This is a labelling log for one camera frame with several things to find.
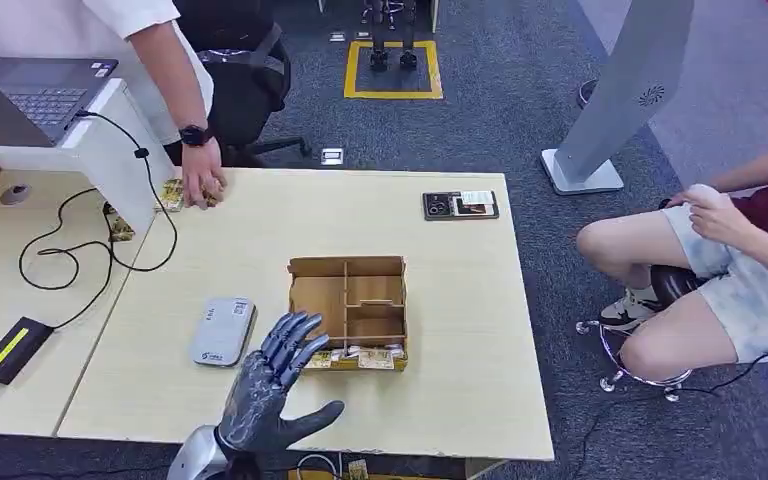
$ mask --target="white sleeve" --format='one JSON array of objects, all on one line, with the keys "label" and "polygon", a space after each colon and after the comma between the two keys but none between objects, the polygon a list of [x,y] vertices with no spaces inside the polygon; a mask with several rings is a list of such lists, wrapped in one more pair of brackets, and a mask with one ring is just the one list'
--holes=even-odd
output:
[{"label": "white sleeve", "polygon": [[152,25],[180,17],[172,0],[83,0],[101,21],[123,39]]}]

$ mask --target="white shirt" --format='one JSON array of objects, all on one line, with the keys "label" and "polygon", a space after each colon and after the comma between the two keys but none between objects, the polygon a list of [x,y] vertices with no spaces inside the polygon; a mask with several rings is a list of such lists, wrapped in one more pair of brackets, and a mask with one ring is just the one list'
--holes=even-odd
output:
[{"label": "white shirt", "polygon": [[[0,56],[115,58],[114,77],[125,80],[162,144],[178,140],[166,103],[133,47],[124,39],[180,14],[172,0],[0,0]],[[205,112],[213,80],[175,24],[193,64]]]}]

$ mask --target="laptop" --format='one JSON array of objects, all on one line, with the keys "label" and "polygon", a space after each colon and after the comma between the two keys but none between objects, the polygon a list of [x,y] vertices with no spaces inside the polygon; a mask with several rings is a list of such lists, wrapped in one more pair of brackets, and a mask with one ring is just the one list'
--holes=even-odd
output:
[{"label": "laptop", "polygon": [[57,145],[118,63],[0,57],[0,146]]}]

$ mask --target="cardboard box compartment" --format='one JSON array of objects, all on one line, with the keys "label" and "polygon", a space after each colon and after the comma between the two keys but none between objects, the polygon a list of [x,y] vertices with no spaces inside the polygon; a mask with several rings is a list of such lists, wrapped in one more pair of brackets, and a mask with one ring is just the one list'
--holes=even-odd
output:
[{"label": "cardboard box compartment", "polygon": [[330,337],[327,351],[307,370],[405,369],[402,257],[294,258],[287,268],[293,276],[290,311],[322,314],[322,325],[309,338]]}]

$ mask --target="laptop keyboard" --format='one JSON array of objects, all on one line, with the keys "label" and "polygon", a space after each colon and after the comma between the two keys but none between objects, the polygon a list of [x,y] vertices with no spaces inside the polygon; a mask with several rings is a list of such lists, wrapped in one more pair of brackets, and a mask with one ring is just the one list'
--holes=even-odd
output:
[{"label": "laptop keyboard", "polygon": [[50,127],[66,120],[86,91],[84,88],[21,88],[8,89],[4,94],[34,124]]}]

